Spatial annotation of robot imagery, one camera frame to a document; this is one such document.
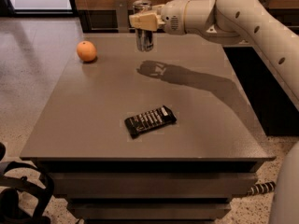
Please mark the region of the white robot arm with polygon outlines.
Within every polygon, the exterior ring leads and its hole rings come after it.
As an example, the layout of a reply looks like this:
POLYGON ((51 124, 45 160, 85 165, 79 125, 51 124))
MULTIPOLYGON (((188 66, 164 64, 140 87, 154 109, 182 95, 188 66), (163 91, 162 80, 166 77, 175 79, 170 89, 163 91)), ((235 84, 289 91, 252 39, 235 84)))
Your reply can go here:
POLYGON ((129 22, 136 30, 200 35, 222 45, 247 40, 299 100, 299 36, 259 0, 172 0, 141 9, 129 16, 129 22))

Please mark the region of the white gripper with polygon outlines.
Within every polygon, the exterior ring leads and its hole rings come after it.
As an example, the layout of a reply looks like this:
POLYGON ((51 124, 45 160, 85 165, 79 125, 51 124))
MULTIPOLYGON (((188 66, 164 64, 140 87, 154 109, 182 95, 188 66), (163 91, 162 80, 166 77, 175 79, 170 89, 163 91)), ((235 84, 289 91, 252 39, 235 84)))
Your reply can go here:
POLYGON ((130 15, 129 22, 136 29, 155 32, 163 26, 170 35, 185 35, 184 16, 188 3, 189 0, 172 0, 155 5, 152 10, 130 15))

